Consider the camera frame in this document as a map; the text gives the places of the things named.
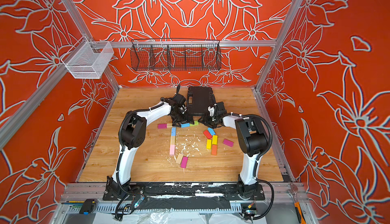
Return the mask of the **green block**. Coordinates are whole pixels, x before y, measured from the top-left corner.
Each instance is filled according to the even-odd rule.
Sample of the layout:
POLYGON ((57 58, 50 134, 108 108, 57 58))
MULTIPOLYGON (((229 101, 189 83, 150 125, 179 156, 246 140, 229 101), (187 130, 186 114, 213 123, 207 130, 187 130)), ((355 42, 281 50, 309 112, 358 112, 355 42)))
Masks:
POLYGON ((197 126, 199 124, 199 122, 197 120, 195 120, 193 123, 190 124, 190 126, 197 126))

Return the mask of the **black plastic tool case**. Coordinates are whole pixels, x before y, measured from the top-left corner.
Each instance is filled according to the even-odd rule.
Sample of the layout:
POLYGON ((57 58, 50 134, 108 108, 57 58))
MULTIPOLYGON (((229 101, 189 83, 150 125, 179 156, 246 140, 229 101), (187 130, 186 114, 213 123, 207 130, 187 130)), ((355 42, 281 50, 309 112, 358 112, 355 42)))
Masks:
POLYGON ((215 97, 211 87, 188 87, 187 111, 192 116, 203 116, 213 107, 215 97))

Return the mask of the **orange block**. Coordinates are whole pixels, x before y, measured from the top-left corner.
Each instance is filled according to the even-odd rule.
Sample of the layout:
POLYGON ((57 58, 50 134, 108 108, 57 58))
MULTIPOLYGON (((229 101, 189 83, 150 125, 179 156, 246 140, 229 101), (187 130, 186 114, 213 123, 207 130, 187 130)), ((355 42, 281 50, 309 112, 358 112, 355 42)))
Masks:
POLYGON ((211 154, 212 154, 213 156, 216 156, 216 155, 217 155, 217 145, 212 144, 212 146, 211 146, 211 154))

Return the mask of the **pink block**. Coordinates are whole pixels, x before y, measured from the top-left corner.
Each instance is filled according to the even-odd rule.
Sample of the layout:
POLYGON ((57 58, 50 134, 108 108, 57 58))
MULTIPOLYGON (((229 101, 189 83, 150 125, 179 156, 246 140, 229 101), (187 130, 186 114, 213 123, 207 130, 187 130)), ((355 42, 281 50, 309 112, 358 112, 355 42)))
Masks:
POLYGON ((174 156, 175 155, 175 145, 170 145, 169 155, 174 156))

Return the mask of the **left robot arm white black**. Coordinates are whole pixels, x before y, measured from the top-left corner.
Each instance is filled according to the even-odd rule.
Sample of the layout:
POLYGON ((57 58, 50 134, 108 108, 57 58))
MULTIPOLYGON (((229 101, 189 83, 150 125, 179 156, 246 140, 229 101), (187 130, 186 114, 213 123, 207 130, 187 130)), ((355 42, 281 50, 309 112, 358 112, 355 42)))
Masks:
POLYGON ((130 187, 131 169, 136 152, 146 139, 146 129, 152 122, 170 116, 174 127, 194 123, 185 106, 186 98, 179 91, 178 85, 173 97, 162 97, 158 104, 148 109, 127 112, 118 131, 120 151, 116 168, 113 175, 107 177, 107 198, 122 199, 139 191, 139 187, 130 187))

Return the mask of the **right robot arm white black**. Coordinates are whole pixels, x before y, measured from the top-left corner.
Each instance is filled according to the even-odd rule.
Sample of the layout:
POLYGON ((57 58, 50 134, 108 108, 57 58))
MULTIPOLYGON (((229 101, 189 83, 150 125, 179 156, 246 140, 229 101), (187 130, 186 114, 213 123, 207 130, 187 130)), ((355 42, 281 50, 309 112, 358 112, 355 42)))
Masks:
POLYGON ((247 221, 264 218, 270 212, 275 199, 272 184, 258 178, 261 159, 270 150, 273 142, 273 133, 269 123, 256 114, 228 113, 222 102, 208 107, 208 112, 200 117, 199 123, 212 129, 230 127, 236 130, 238 144, 244 154, 242 170, 237 181, 238 195, 243 199, 255 197, 262 183, 268 185, 271 190, 270 203, 262 214, 252 214, 246 210, 241 217, 247 221))

